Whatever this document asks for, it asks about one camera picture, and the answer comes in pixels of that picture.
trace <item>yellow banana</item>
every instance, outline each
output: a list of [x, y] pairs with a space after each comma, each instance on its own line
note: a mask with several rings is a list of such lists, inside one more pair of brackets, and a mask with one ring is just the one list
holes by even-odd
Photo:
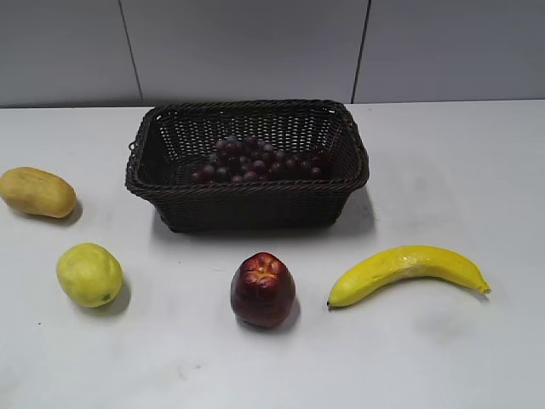
[[466, 257], [429, 245], [404, 245], [375, 254], [349, 269], [333, 286], [327, 304], [330, 308], [346, 307], [399, 279], [425, 276], [482, 294], [491, 292], [477, 266]]

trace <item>yellow lemon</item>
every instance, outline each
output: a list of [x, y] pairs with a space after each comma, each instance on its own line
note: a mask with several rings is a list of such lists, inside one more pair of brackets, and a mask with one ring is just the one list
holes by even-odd
[[104, 247], [84, 243], [72, 247], [57, 262], [62, 290], [84, 307], [99, 307], [113, 300], [121, 289], [119, 262]]

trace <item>wicker basket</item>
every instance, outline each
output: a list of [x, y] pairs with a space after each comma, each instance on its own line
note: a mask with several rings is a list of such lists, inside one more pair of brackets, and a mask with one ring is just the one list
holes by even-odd
[[[322, 147], [330, 178], [198, 185], [190, 175], [230, 135], [257, 136], [287, 153]], [[352, 115], [333, 101], [187, 103], [152, 109], [130, 145], [126, 187], [174, 232], [327, 226], [369, 178]]]

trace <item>apple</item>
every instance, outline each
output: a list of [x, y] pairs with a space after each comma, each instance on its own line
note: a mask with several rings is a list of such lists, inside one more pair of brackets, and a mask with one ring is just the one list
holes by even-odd
[[295, 282], [288, 268], [269, 253], [245, 260], [231, 282], [231, 308], [251, 325], [273, 328], [290, 315]]

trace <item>tabletop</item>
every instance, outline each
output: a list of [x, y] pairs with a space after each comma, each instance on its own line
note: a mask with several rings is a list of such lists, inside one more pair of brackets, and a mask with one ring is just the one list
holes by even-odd
[[[545, 101], [351, 105], [370, 180], [326, 229], [174, 234], [124, 187], [147, 108], [0, 110], [0, 172], [65, 178], [63, 221], [0, 202], [0, 407], [545, 407]], [[102, 308], [76, 306], [55, 264], [82, 242], [122, 264]], [[488, 300], [407, 280], [329, 312], [350, 267], [396, 245], [472, 259]], [[294, 276], [273, 331], [240, 325], [232, 276], [258, 251]]]

